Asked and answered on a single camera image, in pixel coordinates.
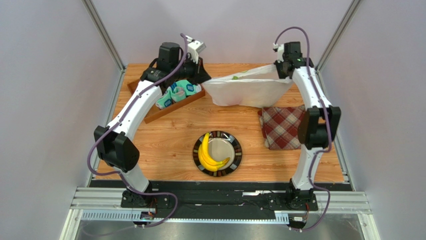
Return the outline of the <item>white plastic bag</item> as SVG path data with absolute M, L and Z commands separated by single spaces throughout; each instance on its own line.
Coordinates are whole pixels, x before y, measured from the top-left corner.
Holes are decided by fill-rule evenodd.
M 217 106 L 265 108 L 273 106 L 293 84 L 288 77 L 279 78 L 276 66 L 268 64 L 213 78 L 202 87 Z

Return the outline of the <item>yellow banana bunch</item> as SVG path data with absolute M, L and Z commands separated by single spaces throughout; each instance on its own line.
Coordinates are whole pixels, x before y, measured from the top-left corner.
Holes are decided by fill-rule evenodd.
M 209 139 L 210 133 L 207 132 L 198 147 L 198 159 L 206 170 L 217 172 L 220 168 L 223 168 L 231 158 L 227 157 L 221 161 L 214 160 L 209 153 Z

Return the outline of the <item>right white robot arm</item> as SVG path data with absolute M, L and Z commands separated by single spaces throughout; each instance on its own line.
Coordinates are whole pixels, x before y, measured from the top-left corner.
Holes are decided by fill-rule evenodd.
M 298 41 L 273 44 L 274 62 L 280 79 L 298 87 L 305 113 L 297 130 L 301 153 L 297 169 L 285 193 L 288 208 L 298 210 L 314 199 L 314 178 L 323 153 L 329 152 L 336 137 L 342 111 L 326 98 L 309 57 L 303 57 Z

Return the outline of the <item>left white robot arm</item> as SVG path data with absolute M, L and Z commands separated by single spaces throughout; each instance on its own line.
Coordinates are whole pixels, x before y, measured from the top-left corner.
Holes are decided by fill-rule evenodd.
M 107 126 L 97 126 L 94 130 L 95 144 L 89 152 L 96 151 L 127 188 L 143 198 L 151 195 L 152 185 L 138 165 L 140 152 L 133 143 L 139 125 L 175 82 L 187 80 L 192 85 L 200 85 L 211 79 L 200 57 L 205 43 L 188 36 L 185 40 L 184 47 L 174 42 L 162 43 L 158 57 L 142 73 L 135 92 L 121 112 Z

